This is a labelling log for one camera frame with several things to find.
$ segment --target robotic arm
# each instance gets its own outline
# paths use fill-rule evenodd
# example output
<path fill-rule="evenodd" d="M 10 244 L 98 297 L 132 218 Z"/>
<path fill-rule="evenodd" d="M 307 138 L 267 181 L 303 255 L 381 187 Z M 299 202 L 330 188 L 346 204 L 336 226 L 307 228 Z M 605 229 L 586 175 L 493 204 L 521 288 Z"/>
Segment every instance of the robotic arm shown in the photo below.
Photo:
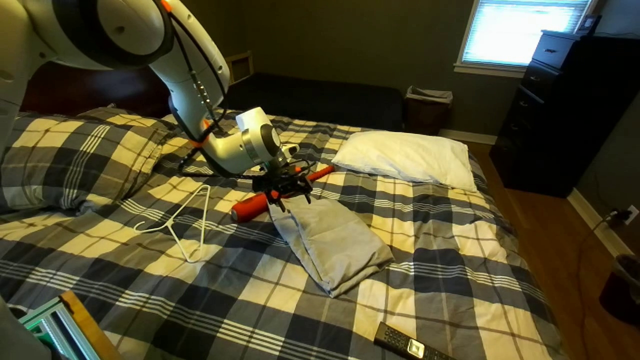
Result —
<path fill-rule="evenodd" d="M 280 138 L 260 108 L 237 116 L 240 132 L 216 138 L 204 121 L 225 97 L 229 69 L 195 16 L 179 0 L 2 0 L 0 149 L 4 149 L 28 79 L 47 61 L 83 69 L 149 65 L 164 81 L 177 122 L 219 176 L 260 165 L 254 191 L 311 191 L 288 164 Z"/>

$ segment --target trash can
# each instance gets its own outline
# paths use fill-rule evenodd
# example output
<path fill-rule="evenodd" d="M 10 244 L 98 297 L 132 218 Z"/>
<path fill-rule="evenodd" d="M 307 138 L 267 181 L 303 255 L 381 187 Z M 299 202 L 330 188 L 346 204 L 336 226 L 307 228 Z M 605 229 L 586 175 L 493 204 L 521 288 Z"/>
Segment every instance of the trash can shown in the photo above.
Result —
<path fill-rule="evenodd" d="M 639 257 L 616 256 L 613 271 L 600 294 L 600 305 L 620 321 L 640 325 Z"/>
<path fill-rule="evenodd" d="M 437 135 L 449 120 L 453 93 L 423 90 L 409 86 L 404 98 L 404 130 L 408 133 Z"/>

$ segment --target plastic hanger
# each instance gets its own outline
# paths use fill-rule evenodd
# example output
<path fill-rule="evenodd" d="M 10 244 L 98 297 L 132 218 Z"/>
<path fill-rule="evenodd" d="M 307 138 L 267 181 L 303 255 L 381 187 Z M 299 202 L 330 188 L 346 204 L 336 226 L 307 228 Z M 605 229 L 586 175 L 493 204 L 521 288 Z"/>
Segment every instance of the plastic hanger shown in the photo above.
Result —
<path fill-rule="evenodd" d="M 196 195 L 200 194 L 200 192 L 202 191 L 202 189 L 206 189 L 207 190 L 207 198 L 205 199 L 204 202 L 204 212 L 202 213 L 202 226 L 201 226 L 201 231 L 200 231 L 200 246 L 198 246 L 198 252 L 200 253 L 200 256 L 198 256 L 198 259 L 189 259 L 189 256 L 187 255 L 187 252 L 184 251 L 184 248 L 182 247 L 182 244 L 180 244 L 180 238 L 178 238 L 178 236 L 175 234 L 175 231 L 173 231 L 172 225 L 174 223 L 173 219 L 175 219 L 175 217 L 182 211 L 182 209 L 184 209 L 190 202 L 191 200 L 193 200 L 194 197 L 196 197 Z M 138 226 L 144 224 L 144 221 L 141 221 L 139 223 L 137 223 L 134 227 L 133 227 L 133 231 L 135 231 L 138 234 L 145 234 L 145 233 L 152 233 L 154 231 L 160 231 L 162 229 L 164 229 L 165 227 L 169 228 L 169 232 L 171 232 L 171 235 L 173 235 L 173 239 L 175 240 L 175 242 L 178 244 L 178 247 L 180 248 L 180 251 L 182 251 L 182 255 L 184 256 L 184 259 L 188 262 L 188 263 L 196 263 L 197 261 L 200 261 L 200 259 L 202 259 L 202 244 L 204 243 L 204 228 L 205 228 L 205 220 L 207 218 L 207 209 L 209 208 L 209 196 L 211 194 L 211 186 L 209 185 L 202 185 L 201 187 L 199 187 L 198 189 L 196 189 L 195 192 L 193 192 L 193 194 L 191 194 L 191 197 L 180 207 L 180 209 L 178 209 L 178 211 L 176 211 L 170 218 L 169 220 L 167 220 L 164 225 L 162 225 L 161 227 L 155 227 L 152 229 L 147 229 L 147 230 L 138 230 Z"/>

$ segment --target window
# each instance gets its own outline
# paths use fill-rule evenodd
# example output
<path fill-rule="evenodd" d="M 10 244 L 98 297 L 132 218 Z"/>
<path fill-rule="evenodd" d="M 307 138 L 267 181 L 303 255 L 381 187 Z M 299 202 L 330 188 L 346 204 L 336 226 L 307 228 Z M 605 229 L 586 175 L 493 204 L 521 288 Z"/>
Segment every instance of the window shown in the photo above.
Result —
<path fill-rule="evenodd" d="M 541 31 L 573 33 L 594 4 L 595 0 L 476 0 L 456 71 L 503 70 L 504 76 L 522 77 Z"/>

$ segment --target black remote control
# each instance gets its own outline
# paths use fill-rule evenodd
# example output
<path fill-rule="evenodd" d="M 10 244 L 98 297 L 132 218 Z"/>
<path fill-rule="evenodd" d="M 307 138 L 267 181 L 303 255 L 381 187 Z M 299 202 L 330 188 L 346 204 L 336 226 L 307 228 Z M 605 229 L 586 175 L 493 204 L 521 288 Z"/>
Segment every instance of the black remote control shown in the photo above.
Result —
<path fill-rule="evenodd" d="M 455 360 L 447 354 L 411 339 L 409 336 L 381 322 L 373 343 L 405 359 Z"/>

